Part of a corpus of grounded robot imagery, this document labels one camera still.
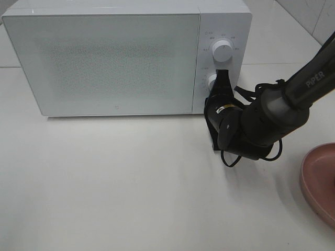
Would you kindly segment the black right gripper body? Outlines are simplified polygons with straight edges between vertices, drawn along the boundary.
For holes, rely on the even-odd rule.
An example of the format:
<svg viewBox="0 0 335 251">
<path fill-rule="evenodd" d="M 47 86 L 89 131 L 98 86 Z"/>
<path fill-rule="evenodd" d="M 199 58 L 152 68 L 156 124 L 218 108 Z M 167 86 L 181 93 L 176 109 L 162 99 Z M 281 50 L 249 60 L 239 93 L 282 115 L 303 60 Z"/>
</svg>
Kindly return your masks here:
<svg viewBox="0 0 335 251">
<path fill-rule="evenodd" d="M 237 100 L 231 90 L 212 89 L 205 100 L 204 115 L 209 130 L 219 131 L 228 112 L 243 110 L 245 105 Z"/>
</svg>

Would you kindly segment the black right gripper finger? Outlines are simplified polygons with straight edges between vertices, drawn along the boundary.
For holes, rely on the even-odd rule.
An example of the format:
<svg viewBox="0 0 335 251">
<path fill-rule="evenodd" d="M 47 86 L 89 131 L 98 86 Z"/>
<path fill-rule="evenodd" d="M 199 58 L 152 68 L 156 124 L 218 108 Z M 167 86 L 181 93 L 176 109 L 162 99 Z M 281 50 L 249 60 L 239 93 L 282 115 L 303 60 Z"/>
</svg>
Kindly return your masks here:
<svg viewBox="0 0 335 251">
<path fill-rule="evenodd" d="M 228 70 L 216 70 L 214 90 L 216 92 L 231 92 L 232 91 Z"/>
</svg>

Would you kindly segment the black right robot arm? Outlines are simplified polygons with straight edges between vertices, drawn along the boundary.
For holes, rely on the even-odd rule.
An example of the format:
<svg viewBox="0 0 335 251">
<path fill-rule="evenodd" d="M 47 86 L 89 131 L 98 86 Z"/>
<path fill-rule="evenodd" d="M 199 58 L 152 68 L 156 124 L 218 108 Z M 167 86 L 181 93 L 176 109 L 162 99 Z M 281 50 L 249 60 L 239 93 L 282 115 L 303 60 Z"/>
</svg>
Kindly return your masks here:
<svg viewBox="0 0 335 251">
<path fill-rule="evenodd" d="M 205 100 L 204 117 L 214 151 L 275 161 L 282 153 L 282 138 L 303 126 L 309 108 L 334 90 L 334 35 L 317 54 L 288 80 L 260 83 L 254 91 L 232 87 L 228 70 L 217 70 Z"/>
</svg>

